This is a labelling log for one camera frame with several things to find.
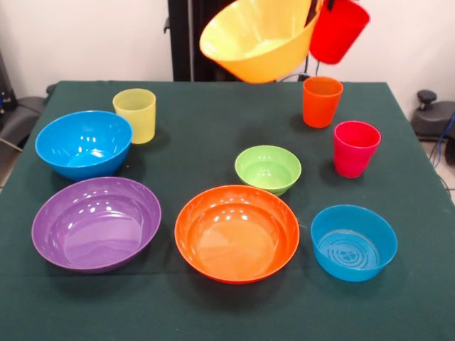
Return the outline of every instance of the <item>bowl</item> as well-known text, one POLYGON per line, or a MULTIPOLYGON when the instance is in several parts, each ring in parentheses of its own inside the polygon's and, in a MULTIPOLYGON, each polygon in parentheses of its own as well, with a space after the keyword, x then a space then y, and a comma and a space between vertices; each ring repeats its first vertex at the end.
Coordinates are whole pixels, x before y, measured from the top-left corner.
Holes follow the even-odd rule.
POLYGON ((49 199, 36 215, 36 251, 62 268, 101 273, 142 251, 156 234, 161 208, 145 186, 125 178, 75 183, 49 199))
POLYGON ((353 205, 321 211, 311 223, 311 239, 319 265, 350 282, 376 276, 398 249, 393 228, 381 216, 353 205))
POLYGON ((228 185, 185 205, 175 227, 182 257, 203 275, 229 284, 260 281, 283 268, 299 245, 299 223, 278 197, 228 185))
POLYGON ((116 114, 76 112, 45 126, 35 149, 55 172, 80 181, 114 175, 127 157, 132 138, 131 125, 116 114))
POLYGON ((303 63, 321 4, 306 25, 311 0, 234 1, 204 28, 200 51, 245 82, 271 82, 303 63))
POLYGON ((276 146, 255 146, 244 150, 235 160, 235 171, 247 185, 282 195, 301 175, 299 159, 276 146))

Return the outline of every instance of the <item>yellow bowl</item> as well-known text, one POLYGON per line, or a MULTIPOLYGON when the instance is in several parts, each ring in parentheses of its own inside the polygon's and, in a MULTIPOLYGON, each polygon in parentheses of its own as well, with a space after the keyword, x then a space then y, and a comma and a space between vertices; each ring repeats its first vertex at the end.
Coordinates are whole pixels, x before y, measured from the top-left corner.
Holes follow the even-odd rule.
POLYGON ((311 0, 237 0, 204 28, 200 50, 245 82, 271 82, 303 63, 321 4, 305 26, 311 0))

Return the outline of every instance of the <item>blue bowl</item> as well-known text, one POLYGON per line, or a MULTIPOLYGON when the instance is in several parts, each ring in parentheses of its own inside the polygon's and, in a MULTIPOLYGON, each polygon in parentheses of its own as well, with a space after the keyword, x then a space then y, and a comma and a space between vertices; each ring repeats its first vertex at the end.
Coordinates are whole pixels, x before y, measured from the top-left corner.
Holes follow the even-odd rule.
POLYGON ((393 228, 381 216, 352 205, 321 211, 311 223, 311 239, 319 265, 350 282, 376 276, 398 249, 393 228))
POLYGON ((127 157, 132 138, 131 125, 116 114, 76 112, 45 126, 35 149, 55 172, 80 181, 113 175, 127 157))

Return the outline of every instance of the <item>dark green table cover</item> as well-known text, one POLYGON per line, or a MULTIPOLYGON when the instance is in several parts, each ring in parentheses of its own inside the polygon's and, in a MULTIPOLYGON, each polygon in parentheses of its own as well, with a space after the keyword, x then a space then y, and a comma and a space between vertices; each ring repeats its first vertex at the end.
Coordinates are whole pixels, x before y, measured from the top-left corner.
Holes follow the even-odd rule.
POLYGON ((455 209, 384 83, 346 83, 331 127, 301 121, 301 83, 61 82, 0 194, 0 340, 454 340, 455 209), (112 111, 131 87, 153 90, 154 140, 132 146, 120 176, 160 200, 150 247, 124 268, 88 276, 47 263, 31 243, 34 215, 70 182, 36 155, 36 134, 85 109, 112 111), (333 128, 374 124, 382 143, 356 180, 333 169, 333 128), (300 247, 265 281, 226 286, 182 260, 173 241, 179 210, 194 195, 239 183, 236 155, 257 144, 294 152, 302 177, 282 198, 301 223, 300 247), (330 205, 362 205, 395 228, 398 253, 377 277, 347 283, 313 255, 309 226, 330 205))

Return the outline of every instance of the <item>orange bowl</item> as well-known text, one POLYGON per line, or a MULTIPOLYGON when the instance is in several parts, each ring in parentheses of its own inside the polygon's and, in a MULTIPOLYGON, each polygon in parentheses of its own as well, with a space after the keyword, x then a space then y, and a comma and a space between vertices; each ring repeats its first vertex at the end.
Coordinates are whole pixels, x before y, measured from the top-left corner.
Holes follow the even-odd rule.
POLYGON ((308 55, 321 4, 305 26, 311 0, 237 0, 204 28, 200 50, 245 82, 271 82, 308 55))
POLYGON ((258 188, 212 188, 177 217, 182 257, 203 275, 229 284, 260 281, 278 272, 299 245, 299 223, 288 205, 258 188))

